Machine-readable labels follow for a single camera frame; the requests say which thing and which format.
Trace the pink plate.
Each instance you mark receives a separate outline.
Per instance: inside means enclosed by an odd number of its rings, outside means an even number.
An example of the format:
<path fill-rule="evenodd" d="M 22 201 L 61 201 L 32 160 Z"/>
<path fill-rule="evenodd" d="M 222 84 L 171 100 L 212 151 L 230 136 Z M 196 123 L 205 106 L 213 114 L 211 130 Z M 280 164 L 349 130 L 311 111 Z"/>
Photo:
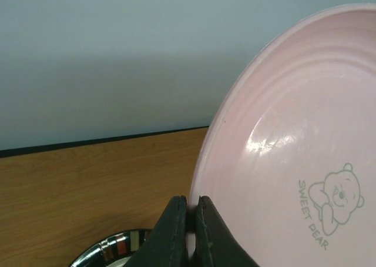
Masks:
<path fill-rule="evenodd" d="M 375 5 L 342 5 L 269 43 L 204 140 L 209 196 L 260 266 L 375 265 Z"/>

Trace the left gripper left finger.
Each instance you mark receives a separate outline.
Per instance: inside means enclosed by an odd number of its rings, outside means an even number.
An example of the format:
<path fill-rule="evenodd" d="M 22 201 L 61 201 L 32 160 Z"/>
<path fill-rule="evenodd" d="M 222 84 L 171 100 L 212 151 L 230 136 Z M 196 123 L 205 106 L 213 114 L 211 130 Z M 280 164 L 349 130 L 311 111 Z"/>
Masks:
<path fill-rule="evenodd" d="M 135 267 L 186 266 L 186 212 L 186 197 L 172 197 L 152 229 L 149 238 L 125 265 Z"/>

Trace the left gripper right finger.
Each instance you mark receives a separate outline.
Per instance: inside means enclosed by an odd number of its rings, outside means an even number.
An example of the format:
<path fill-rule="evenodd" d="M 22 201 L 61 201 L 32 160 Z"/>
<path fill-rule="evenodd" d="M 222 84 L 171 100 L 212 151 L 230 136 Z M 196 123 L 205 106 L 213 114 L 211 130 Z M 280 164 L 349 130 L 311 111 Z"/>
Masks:
<path fill-rule="evenodd" d="M 199 198 L 195 221 L 194 262 L 197 266 L 257 266 L 235 240 L 208 196 Z"/>

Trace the dark striped plate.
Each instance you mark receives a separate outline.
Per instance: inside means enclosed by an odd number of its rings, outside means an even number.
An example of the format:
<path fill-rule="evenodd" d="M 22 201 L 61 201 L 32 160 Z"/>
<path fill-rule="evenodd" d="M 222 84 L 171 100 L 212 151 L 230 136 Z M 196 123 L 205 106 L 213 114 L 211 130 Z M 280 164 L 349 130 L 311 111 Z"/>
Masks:
<path fill-rule="evenodd" d="M 69 266 L 124 266 L 149 238 L 151 229 L 131 229 L 100 240 L 83 251 Z"/>

